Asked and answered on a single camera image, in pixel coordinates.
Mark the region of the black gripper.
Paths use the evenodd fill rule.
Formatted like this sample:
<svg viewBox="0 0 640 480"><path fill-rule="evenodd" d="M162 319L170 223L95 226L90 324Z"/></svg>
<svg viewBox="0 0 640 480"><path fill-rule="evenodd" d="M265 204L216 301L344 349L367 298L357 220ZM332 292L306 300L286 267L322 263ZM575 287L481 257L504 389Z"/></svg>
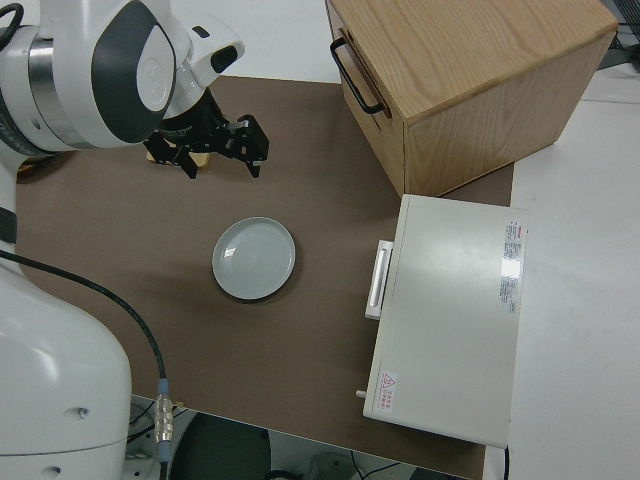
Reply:
<svg viewBox="0 0 640 480"><path fill-rule="evenodd" d="M269 139L257 119L246 114L229 121L211 92L187 111L162 120L143 145L155 163L179 166L190 179L197 178L199 169L191 154L218 153L237 159L252 178L258 178L269 151Z"/></svg>

